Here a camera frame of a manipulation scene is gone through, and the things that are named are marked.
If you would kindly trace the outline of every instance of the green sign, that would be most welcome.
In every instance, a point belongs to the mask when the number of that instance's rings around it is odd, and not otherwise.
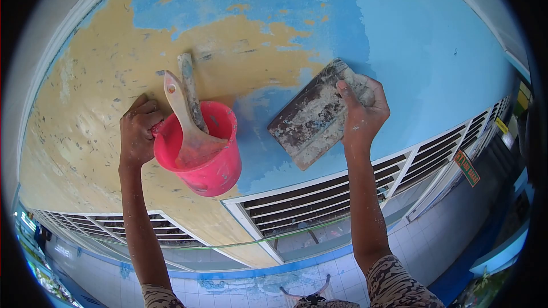
[[[454,161],[457,165],[459,165],[462,173],[468,182],[470,182],[470,185],[474,187],[480,181],[480,176],[478,175],[476,169],[472,166],[472,162],[470,162],[468,156],[464,153],[464,151],[458,150]]]

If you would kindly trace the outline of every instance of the wrist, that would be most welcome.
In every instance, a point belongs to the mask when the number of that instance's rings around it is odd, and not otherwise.
[[[118,173],[124,174],[124,173],[141,173],[141,167],[142,164],[137,163],[133,160],[128,159],[120,159],[120,165],[118,166]]]
[[[363,161],[370,161],[371,148],[367,145],[360,147],[345,147],[344,154],[347,162],[356,161],[358,163],[362,163]]]

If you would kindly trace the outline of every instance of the white paint stain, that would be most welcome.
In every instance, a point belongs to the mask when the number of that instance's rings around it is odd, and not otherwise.
[[[69,49],[67,48],[67,50],[65,51],[65,54],[69,54]],[[63,64],[63,68],[61,68],[61,91],[60,91],[60,99],[61,99],[61,102],[66,105],[69,103],[69,99],[70,99],[70,87],[69,87],[69,82],[72,80],[72,78],[74,77],[74,74],[72,74],[72,63],[73,63],[73,59],[72,58],[69,58],[69,59],[65,59]]]

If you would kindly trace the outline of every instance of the red bucket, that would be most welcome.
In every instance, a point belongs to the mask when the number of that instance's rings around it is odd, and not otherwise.
[[[194,168],[178,168],[175,158],[182,145],[182,129],[175,114],[158,127],[154,140],[154,157],[165,169],[177,174],[196,194],[218,196],[234,187],[242,172],[236,130],[236,115],[227,106],[215,101],[200,102],[209,134],[229,142],[214,158]]]

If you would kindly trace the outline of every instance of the scraper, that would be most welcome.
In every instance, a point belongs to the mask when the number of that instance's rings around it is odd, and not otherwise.
[[[345,80],[365,107],[374,104],[371,78],[355,74],[340,58],[329,62],[270,122],[268,130],[301,170],[343,137],[346,105],[337,91]]]

